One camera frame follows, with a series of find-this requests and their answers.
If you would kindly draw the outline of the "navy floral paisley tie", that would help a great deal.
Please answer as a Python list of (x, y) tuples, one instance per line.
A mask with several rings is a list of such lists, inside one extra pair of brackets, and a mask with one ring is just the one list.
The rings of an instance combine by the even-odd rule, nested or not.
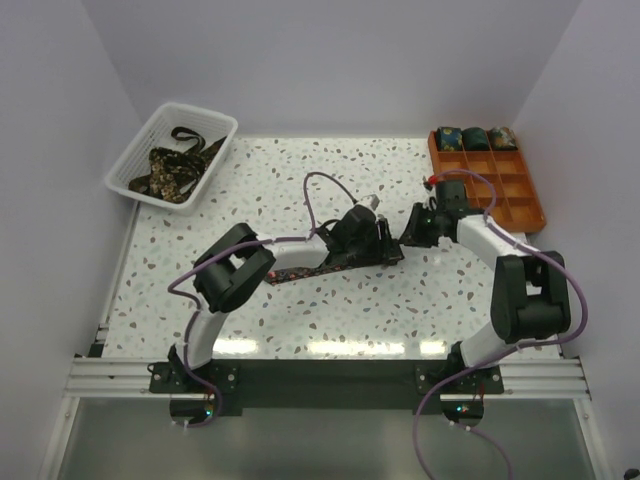
[(358, 257), (338, 259), (328, 258), (318, 267), (291, 267), (269, 272), (264, 281), (269, 285), (278, 285), (296, 280), (312, 278), (342, 271), (354, 270), (373, 266), (395, 266), (405, 258), (399, 246), (393, 246), (380, 257)]

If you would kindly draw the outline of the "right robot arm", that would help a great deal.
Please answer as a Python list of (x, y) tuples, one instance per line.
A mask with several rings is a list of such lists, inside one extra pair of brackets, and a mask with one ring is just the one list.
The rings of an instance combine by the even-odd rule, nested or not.
[(400, 243), (431, 248), (447, 238), (474, 253), (494, 274), (488, 323), (451, 347), (439, 374), (452, 390), (466, 393), (480, 382), (480, 368), (495, 364), (500, 355), (569, 329), (567, 280), (557, 270), (564, 259), (521, 243), (489, 213), (473, 207), (463, 181), (433, 176), (425, 188), (431, 195), (412, 207)]

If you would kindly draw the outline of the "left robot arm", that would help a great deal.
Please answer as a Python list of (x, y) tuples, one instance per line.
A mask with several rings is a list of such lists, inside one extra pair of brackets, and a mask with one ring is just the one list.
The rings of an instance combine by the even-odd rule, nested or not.
[(230, 313), (240, 309), (263, 283), (282, 283), (341, 270), (395, 265), (403, 259), (389, 224), (376, 213), (377, 198), (355, 203), (341, 218), (311, 229), (304, 237), (267, 238), (248, 224), (234, 225), (202, 254), (188, 274), (169, 286), (191, 278), (210, 312), (204, 320), (189, 321), (173, 382), (185, 392), (200, 390), (207, 380), (205, 365)]

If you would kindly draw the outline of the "rolled blue yellow floral tie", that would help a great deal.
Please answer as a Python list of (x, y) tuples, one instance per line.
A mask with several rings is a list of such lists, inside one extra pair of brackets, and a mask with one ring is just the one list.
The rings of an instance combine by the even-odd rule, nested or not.
[(455, 152), (463, 150), (463, 133), (457, 127), (439, 127), (435, 132), (435, 141), (439, 151)]

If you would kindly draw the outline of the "orange wooden compartment tray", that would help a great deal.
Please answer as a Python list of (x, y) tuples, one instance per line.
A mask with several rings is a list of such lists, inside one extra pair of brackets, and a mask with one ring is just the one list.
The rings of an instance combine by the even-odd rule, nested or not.
[(546, 226), (523, 155), (515, 151), (446, 151), (438, 148), (437, 133), (428, 137), (428, 148), (436, 173), (451, 171), (464, 181), (472, 206), (485, 208), (492, 199), (494, 220), (509, 232), (533, 234)]

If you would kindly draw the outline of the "rolled dark green tie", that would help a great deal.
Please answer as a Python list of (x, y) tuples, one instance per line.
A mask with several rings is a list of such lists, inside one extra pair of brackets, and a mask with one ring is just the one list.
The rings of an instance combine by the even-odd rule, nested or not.
[(463, 129), (462, 143), (465, 151), (489, 151), (491, 149), (487, 133), (480, 127)]

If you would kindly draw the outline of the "rolled multicolour floral tie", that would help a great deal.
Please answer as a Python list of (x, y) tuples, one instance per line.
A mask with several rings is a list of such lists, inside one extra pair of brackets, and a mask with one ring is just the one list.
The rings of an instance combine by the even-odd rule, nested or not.
[(489, 144), (494, 151), (515, 151), (518, 149), (514, 132), (508, 127), (494, 127), (487, 132)]

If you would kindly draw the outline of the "dark tie in basket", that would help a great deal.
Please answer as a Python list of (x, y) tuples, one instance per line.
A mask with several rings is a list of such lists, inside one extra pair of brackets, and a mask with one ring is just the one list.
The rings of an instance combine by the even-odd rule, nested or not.
[(227, 137), (222, 137), (210, 146), (206, 146), (205, 138), (202, 135), (183, 126), (175, 127), (171, 131), (171, 137), (177, 142), (191, 142), (192, 145), (184, 151), (184, 154), (199, 156), (204, 160), (213, 160), (227, 140)]

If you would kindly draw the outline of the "brown floral tie in basket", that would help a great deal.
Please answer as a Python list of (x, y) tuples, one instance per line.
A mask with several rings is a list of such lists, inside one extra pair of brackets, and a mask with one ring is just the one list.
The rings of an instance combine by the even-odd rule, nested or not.
[(128, 189), (173, 204), (189, 199), (211, 160), (156, 147), (148, 156), (150, 172), (131, 180)]

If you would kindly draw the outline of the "white plastic basket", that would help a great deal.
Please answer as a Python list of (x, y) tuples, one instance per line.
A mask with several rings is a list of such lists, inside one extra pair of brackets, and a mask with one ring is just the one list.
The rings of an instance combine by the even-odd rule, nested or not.
[(105, 179), (123, 196), (191, 214), (229, 153), (235, 118), (187, 104), (159, 107)]

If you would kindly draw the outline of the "black mounting base plate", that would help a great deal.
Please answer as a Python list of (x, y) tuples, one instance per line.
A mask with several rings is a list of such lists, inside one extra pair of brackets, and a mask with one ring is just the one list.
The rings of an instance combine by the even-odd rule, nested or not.
[(154, 362), (149, 392), (170, 396), (170, 415), (192, 423), (215, 412), (246, 409), (352, 409), (415, 411), (445, 368), (443, 360), (219, 359), (199, 368), (203, 385), (177, 362)]

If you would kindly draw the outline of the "aluminium extrusion rail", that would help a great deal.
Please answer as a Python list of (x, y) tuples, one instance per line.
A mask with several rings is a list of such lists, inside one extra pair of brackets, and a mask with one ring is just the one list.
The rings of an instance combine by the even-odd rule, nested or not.
[[(365, 360), (365, 357), (334, 359), (291, 358), (291, 360)], [(373, 360), (401, 359), (395, 357), (372, 358)], [(77, 358), (64, 388), (67, 397), (78, 398), (137, 398), (157, 396), (170, 398), (167, 394), (149, 392), (149, 359)], [(561, 399), (588, 397), (588, 387), (581, 363), (567, 359), (521, 359), (507, 358), (493, 367), (480, 368), (447, 383), (436, 383), (427, 394), (446, 398), (471, 398), (484, 394), (489, 397), (512, 397), (523, 399)]]

